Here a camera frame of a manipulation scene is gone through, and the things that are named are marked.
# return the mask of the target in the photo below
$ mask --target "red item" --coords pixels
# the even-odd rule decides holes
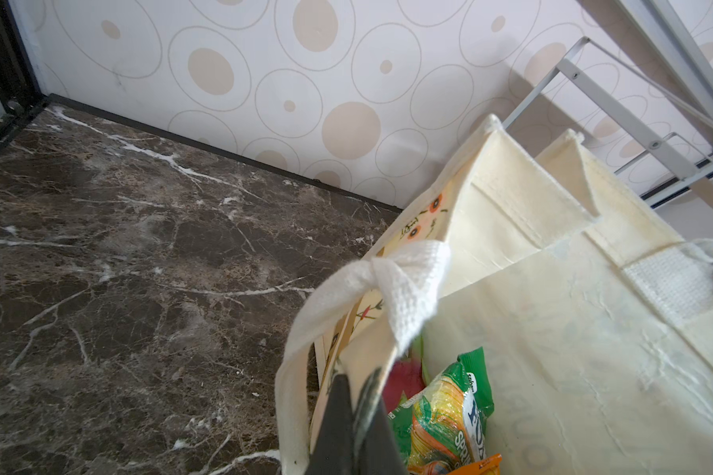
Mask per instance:
[[[396,409],[401,403],[401,394],[410,399],[425,389],[423,370],[420,360],[405,359],[394,363],[389,373],[389,380],[383,388],[383,402],[388,412]]]

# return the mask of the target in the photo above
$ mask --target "circle pattern wallpaper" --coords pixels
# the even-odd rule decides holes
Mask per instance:
[[[605,0],[11,0],[45,93],[404,207],[488,114],[506,118],[586,35],[674,92]],[[713,0],[671,0],[713,66]],[[578,66],[688,160],[713,151],[656,87],[591,47]],[[567,128],[616,170],[644,150],[558,75],[508,132],[532,155]],[[668,171],[619,177],[642,194]]]

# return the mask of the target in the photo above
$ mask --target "cream tote bag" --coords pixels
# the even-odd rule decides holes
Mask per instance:
[[[581,140],[534,159],[490,116],[314,291],[276,376],[284,475],[306,469],[333,375],[369,423],[365,393],[423,325],[431,375],[484,347],[503,473],[713,473],[713,241],[684,242]]]

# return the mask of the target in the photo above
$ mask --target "dark door frame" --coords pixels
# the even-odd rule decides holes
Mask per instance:
[[[8,0],[0,0],[0,146],[28,122],[44,101]]]

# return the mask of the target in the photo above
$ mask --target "orange package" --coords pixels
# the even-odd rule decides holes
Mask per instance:
[[[449,475],[499,475],[500,463],[502,463],[502,454],[496,454],[486,460],[459,467]]]

